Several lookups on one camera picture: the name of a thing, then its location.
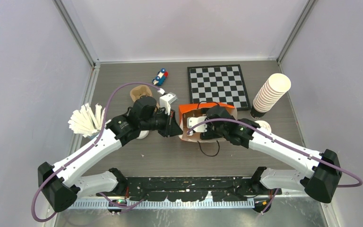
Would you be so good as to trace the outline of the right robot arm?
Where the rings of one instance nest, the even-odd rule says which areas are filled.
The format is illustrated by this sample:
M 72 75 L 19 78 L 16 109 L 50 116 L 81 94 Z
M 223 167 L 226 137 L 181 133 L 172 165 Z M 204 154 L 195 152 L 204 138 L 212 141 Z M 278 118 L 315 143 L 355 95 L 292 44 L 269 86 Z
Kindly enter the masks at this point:
M 260 151 L 292 167 L 291 170 L 259 167 L 251 181 L 255 193 L 284 188 L 303 191 L 319 202 L 331 203 L 342 177 L 336 152 L 304 148 L 273 134 L 255 121 L 236 120 L 218 105 L 209 108 L 198 125 L 233 145 Z

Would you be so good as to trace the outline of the orange paper bag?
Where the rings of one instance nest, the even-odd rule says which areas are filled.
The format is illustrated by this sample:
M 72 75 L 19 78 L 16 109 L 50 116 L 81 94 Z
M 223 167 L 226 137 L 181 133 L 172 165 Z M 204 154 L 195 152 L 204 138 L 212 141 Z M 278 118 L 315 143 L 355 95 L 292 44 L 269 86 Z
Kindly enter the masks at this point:
M 237 119 L 237 108 L 232 106 L 232 105 L 228 105 L 225 103 L 217 103 L 217 102 L 200 102 L 198 104 L 185 104 L 185 105 L 180 105 L 179 106 L 179 116 L 180 116 L 180 128 L 183 129 L 183 134 L 179 136 L 179 138 L 183 141 L 186 142 L 193 142 L 193 143 L 197 143 L 199 146 L 199 149 L 201 151 L 202 154 L 204 154 L 207 157 L 215 157 L 219 154 L 220 151 L 220 146 L 218 146 L 217 152 L 215 154 L 208 154 L 205 153 L 202 150 L 202 146 L 201 144 L 203 143 L 216 143 L 217 145 L 219 145 L 219 143 L 221 141 L 225 141 L 224 138 L 219 138 L 219 139 L 214 139 L 214 140 L 201 140 L 200 139 L 200 135 L 201 133 L 194 133 L 192 136 L 188 136 L 187 135 L 187 118 L 188 117 L 199 117 L 199 116 L 206 116 L 206 111 L 215 106 L 215 105 L 219 105 L 219 106 L 223 106 L 226 108 L 226 110 L 235 118 Z

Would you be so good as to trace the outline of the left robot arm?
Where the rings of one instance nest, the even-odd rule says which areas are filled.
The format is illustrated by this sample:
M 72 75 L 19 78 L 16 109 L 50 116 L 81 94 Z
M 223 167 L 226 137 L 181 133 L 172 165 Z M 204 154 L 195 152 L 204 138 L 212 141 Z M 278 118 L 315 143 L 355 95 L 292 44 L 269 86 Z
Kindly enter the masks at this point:
M 175 111 L 171 109 L 171 103 L 176 100 L 175 94 L 165 94 L 160 97 L 158 108 L 153 97 L 142 96 L 75 153 L 54 165 L 42 163 L 38 167 L 38 182 L 53 210 L 62 212 L 78 198 L 100 192 L 125 195 L 128 181 L 117 168 L 99 175 L 83 174 L 107 155 L 137 139 L 143 131 L 157 131 L 163 137 L 182 135 Z

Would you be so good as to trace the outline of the stack of white paper cups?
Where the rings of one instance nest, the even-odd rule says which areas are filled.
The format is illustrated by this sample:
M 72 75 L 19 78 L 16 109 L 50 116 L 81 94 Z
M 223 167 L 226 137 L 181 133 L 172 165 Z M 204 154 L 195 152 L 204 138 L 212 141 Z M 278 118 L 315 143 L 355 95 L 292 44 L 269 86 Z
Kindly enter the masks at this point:
M 254 97 L 251 116 L 254 119 L 263 117 L 290 88 L 288 76 L 282 73 L 272 74 Z

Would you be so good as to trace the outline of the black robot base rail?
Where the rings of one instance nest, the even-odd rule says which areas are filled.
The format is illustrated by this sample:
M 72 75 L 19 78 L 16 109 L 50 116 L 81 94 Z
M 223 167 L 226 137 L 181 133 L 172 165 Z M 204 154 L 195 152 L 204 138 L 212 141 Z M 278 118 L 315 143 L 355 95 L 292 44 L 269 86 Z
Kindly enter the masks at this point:
M 211 196 L 213 201 L 245 201 L 264 195 L 269 198 L 274 189 L 255 184 L 250 177 L 207 176 L 207 177 L 128 177 L 127 186 L 106 196 L 118 196 L 131 201 L 193 202 Z

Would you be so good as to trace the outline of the white plastic cup lid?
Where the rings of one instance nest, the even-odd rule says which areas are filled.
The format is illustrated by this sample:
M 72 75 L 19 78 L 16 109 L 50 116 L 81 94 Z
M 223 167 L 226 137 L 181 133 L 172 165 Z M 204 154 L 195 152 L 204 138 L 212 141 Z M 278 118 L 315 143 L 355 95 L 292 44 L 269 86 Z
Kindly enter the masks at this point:
M 269 132 L 272 132 L 271 126 L 267 121 L 263 121 L 263 120 L 258 120 L 255 121 L 261 128 L 266 129 Z

